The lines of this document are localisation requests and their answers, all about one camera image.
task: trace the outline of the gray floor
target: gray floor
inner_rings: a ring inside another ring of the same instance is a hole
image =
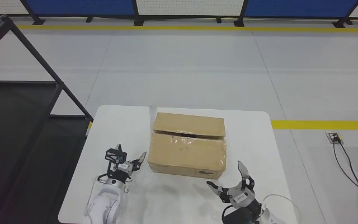
[[[317,25],[331,27],[329,22]],[[23,32],[93,116],[100,105],[113,104],[259,110],[271,119],[358,120],[358,33]],[[51,80],[12,34],[0,41],[0,52],[0,80]],[[61,95],[53,113],[79,110]],[[337,166],[324,131],[275,130],[291,197],[302,223],[356,223],[358,188]],[[357,132],[340,133],[358,167]],[[348,170],[340,150],[338,158]]]

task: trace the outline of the white pegboard panel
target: white pegboard panel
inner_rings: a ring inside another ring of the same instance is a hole
[[[243,0],[136,0],[140,15],[239,16]]]
[[[351,17],[358,17],[358,7],[352,12]]]
[[[29,14],[20,0],[0,0],[0,14]]]

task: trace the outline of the white table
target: white table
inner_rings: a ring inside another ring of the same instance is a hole
[[[59,212],[62,223],[80,223],[93,179],[107,170],[105,152],[121,143],[127,159],[139,157],[150,145],[150,124],[156,113],[168,112],[224,118],[227,141],[227,170],[214,181],[224,187],[240,182],[237,160],[242,160],[256,182],[260,202],[268,194],[290,198],[269,115],[258,111],[149,108],[104,105],[98,109],[65,200]],[[206,179],[156,174],[147,160],[133,174],[128,205],[120,223],[221,223],[228,205],[221,202]],[[95,184],[94,197],[101,184]],[[267,207],[287,224],[296,224],[290,202],[281,198],[267,200]]]

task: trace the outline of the blue panel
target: blue panel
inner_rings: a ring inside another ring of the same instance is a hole
[[[246,16],[342,17],[356,0],[249,0]]]
[[[35,14],[133,15],[131,0],[27,0]]]

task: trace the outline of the black cable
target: black cable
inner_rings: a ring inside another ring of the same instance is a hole
[[[100,181],[100,180],[101,180],[101,178],[102,178],[102,177],[104,177],[104,176],[107,176],[107,173],[105,173],[105,174],[101,174],[100,176],[98,176],[97,180],[98,180],[98,181]]]
[[[356,177],[356,175],[355,175],[355,173],[354,173],[354,171],[353,171],[353,168],[352,168],[351,160],[350,160],[350,158],[349,158],[349,156],[348,156],[346,150],[344,149],[344,147],[343,147],[342,143],[340,142],[340,140],[337,141],[337,142],[342,146],[344,152],[346,153],[346,156],[348,157],[348,161],[349,161],[349,163],[350,163],[351,170],[352,170],[352,172],[353,172],[353,174],[354,174],[354,177],[355,177],[356,180],[357,180],[357,177]],[[334,153],[335,153],[335,158],[336,158],[336,161],[337,161],[337,163],[338,163],[338,166],[340,166],[341,170],[342,170],[343,173],[346,175],[346,177],[347,177],[354,185],[358,186],[358,184],[356,184],[356,183],[346,174],[346,172],[344,171],[344,169],[342,168],[340,162],[339,162],[338,159],[337,159],[336,148],[335,148],[335,139],[333,139],[333,151],[334,151]]]
[[[222,219],[224,218],[224,215],[225,215],[226,210],[227,210],[228,208],[231,208],[232,206],[233,206],[233,205],[231,204],[231,205],[227,206],[227,207],[224,209],[223,214],[222,214]]]
[[[348,154],[347,154],[347,152],[346,152],[346,149],[343,147],[342,143],[339,142],[339,144],[340,144],[341,147],[343,148],[343,151],[345,152],[345,154],[346,154],[346,156],[347,156],[347,158],[348,158],[349,167],[351,168],[351,171],[352,171],[352,173],[353,173],[353,176],[354,176],[354,178],[356,179],[356,181],[357,181],[357,183],[358,183],[358,178],[357,178],[357,176],[356,176],[356,174],[355,174],[355,172],[354,172],[354,170],[353,170],[351,159],[349,158],[349,156],[348,156]]]

